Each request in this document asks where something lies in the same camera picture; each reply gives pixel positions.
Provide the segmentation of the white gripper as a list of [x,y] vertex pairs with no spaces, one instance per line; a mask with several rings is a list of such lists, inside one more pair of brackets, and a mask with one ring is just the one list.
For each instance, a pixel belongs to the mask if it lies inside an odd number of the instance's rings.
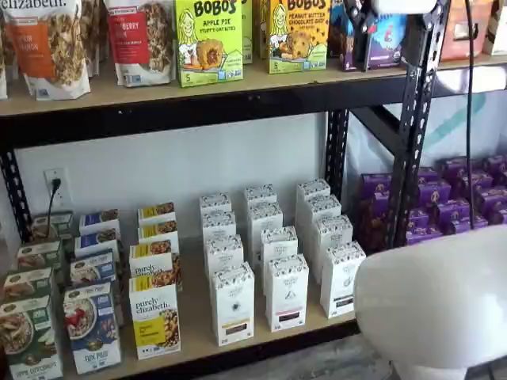
[[344,0],[345,12],[354,29],[354,66],[363,72],[368,70],[375,13],[429,13],[435,6],[436,0]]

